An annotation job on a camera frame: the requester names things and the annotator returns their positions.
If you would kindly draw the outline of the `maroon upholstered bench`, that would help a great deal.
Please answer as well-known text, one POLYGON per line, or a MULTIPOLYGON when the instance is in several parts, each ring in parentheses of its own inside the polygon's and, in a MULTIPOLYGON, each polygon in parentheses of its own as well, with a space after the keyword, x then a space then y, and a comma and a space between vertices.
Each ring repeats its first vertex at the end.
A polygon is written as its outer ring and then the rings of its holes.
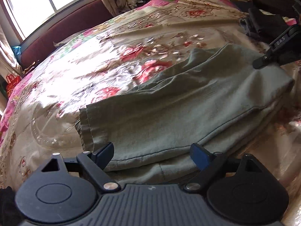
POLYGON ((112 14, 102 0, 95 0, 81 6, 46 29, 36 39, 28 38, 22 43, 20 56, 22 68, 28 68, 33 62, 42 62, 56 50, 56 43, 74 33, 90 29, 112 18, 112 14))

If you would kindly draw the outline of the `blue plastic bag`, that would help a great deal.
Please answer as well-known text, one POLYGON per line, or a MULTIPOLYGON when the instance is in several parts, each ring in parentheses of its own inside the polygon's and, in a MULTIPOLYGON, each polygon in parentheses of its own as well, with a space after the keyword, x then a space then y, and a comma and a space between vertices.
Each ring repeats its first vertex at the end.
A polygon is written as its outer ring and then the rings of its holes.
POLYGON ((21 56, 21 46, 14 46, 14 47, 11 47, 15 57, 20 57, 21 56))

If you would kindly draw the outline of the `red gift bag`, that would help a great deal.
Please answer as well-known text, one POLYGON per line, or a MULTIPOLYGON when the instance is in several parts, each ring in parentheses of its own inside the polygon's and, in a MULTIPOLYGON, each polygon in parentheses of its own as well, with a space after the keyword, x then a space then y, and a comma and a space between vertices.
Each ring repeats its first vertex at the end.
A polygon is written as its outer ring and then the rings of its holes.
POLYGON ((18 85, 18 83, 21 81, 21 77, 10 74, 6 76, 6 80, 8 83, 6 86, 6 92, 8 97, 10 97, 16 85, 18 85))

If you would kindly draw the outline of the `beige curtain left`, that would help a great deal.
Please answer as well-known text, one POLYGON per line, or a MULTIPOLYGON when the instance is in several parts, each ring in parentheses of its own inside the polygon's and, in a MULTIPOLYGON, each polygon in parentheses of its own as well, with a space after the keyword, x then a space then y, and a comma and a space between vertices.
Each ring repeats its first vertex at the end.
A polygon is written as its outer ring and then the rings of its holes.
POLYGON ((6 36, 0 26, 0 68, 1 76, 9 83, 9 76, 12 75, 14 78, 22 76, 22 68, 17 62, 10 44, 8 43, 6 36))

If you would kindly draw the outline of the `dark clothes pile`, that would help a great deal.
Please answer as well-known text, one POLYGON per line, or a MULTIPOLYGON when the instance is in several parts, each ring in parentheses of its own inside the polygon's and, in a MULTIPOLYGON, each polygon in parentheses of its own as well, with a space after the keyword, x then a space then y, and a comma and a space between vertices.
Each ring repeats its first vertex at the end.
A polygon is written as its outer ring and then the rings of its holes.
POLYGON ((278 14, 266 15, 257 8, 250 8, 248 12, 249 14, 239 21, 247 36, 273 41, 288 29, 288 25, 278 14))

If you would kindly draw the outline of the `grey-green pants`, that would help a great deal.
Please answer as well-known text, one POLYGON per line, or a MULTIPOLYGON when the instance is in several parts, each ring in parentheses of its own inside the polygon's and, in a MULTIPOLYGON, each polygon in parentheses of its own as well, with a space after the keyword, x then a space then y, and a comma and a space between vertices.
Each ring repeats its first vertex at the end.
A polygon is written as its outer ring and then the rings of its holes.
POLYGON ((240 45, 202 50, 130 91, 80 109, 85 150, 114 144, 106 170, 121 184, 167 183, 196 171, 193 143, 234 152, 254 138, 294 81, 276 64, 254 69, 259 53, 240 45))

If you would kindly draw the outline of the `floral satin bedspread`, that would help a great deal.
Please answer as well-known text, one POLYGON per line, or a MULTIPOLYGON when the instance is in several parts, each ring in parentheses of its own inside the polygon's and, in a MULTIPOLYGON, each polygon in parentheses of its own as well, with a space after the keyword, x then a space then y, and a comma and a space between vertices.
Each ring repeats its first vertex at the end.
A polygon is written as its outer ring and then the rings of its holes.
MULTIPOLYGON (((247 37, 245 13, 230 0, 152 0, 83 32, 48 56, 15 88, 1 120, 1 189, 17 190, 54 152, 75 157, 85 148, 75 130, 79 109, 140 85, 185 61, 190 51, 233 43, 263 53, 268 45, 247 37)), ((295 85, 284 107, 243 152, 253 153, 285 187, 290 205, 283 222, 300 225, 300 63, 284 66, 295 85)), ((189 155, 146 165, 113 160, 116 180, 176 183, 196 174, 189 155)))

